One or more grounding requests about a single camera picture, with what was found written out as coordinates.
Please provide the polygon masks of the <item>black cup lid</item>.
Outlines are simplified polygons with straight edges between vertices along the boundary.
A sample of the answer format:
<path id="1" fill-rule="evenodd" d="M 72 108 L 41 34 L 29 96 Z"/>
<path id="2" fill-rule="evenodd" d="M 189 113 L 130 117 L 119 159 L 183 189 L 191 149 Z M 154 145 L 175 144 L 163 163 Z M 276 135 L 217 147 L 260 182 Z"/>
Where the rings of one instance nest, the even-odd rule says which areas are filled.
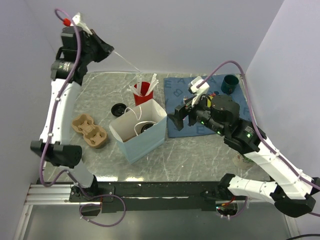
<path id="1" fill-rule="evenodd" d="M 142 134 L 143 132 L 145 132 L 149 128 L 153 127 L 154 125 L 155 125 L 155 123 L 152 123 L 152 122 L 146 123 L 145 125 L 142 126 L 140 133 Z"/>
<path id="2" fill-rule="evenodd" d="M 120 117 L 125 113 L 127 106 L 124 103 L 116 103 L 111 108 L 111 113 L 115 117 Z"/>

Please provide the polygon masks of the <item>light blue paper bag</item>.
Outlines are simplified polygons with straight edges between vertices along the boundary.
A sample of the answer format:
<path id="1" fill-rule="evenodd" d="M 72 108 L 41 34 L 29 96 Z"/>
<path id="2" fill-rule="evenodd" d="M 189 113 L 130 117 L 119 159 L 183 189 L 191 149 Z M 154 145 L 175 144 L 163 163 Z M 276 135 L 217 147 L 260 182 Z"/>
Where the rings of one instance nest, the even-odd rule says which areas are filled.
<path id="1" fill-rule="evenodd" d="M 146 123 L 154 126 L 141 133 Z M 135 163 L 165 142 L 167 113 L 150 99 L 130 108 L 109 124 L 109 130 L 130 164 Z"/>

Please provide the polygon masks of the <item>single white straw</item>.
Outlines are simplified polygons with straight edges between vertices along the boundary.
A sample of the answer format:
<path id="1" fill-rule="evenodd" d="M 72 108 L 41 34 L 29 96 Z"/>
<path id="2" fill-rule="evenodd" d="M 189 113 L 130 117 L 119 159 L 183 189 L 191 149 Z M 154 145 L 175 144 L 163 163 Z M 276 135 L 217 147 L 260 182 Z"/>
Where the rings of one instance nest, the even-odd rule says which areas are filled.
<path id="1" fill-rule="evenodd" d="M 126 58 L 124 58 L 122 55 L 120 55 L 115 50 L 113 51 L 118 57 L 120 57 L 122 60 L 124 60 L 127 64 L 129 64 L 131 67 L 133 67 L 138 73 L 139 73 L 139 80 L 137 82 L 137 90 L 136 93 L 138 96 L 141 96 L 141 87 L 142 87 L 142 72 L 140 69 L 138 69 L 135 65 L 133 65 L 130 61 L 128 61 Z"/>

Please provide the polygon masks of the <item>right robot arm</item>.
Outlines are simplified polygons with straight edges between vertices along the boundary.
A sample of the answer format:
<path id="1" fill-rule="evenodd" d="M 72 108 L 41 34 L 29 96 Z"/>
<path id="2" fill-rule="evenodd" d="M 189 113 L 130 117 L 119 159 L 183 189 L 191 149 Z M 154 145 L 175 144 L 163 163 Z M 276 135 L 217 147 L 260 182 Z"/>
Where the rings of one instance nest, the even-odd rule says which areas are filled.
<path id="1" fill-rule="evenodd" d="M 212 196 L 228 200 L 236 196 L 254 198 L 273 204 L 281 213 L 297 218 L 312 214 L 320 191 L 320 179 L 309 177 L 291 163 L 272 145 L 261 130 L 255 130 L 251 121 L 240 118 L 240 106 L 228 95 L 203 94 L 192 105 L 189 98 L 167 116 L 180 131 L 184 118 L 188 125 L 200 123 L 223 137 L 231 149 L 260 166 L 273 181 L 257 181 L 227 173 L 213 189 Z"/>

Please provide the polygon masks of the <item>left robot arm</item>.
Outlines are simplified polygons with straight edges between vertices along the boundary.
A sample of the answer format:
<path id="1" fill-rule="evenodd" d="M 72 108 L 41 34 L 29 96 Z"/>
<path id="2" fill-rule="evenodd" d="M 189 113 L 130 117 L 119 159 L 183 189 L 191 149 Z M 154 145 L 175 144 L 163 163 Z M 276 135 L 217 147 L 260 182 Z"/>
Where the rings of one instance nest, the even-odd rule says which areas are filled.
<path id="1" fill-rule="evenodd" d="M 39 140 L 30 143 L 32 152 L 40 157 L 39 181 L 45 187 L 43 170 L 45 163 L 59 167 L 61 176 L 66 173 L 75 189 L 87 201 L 99 195 L 98 181 L 82 160 L 82 148 L 70 144 L 72 112 L 84 76 L 91 62 L 106 59 L 114 47 L 100 39 L 94 30 L 84 26 L 66 26 L 61 33 L 62 46 L 51 65 L 51 97 L 46 122 Z"/>

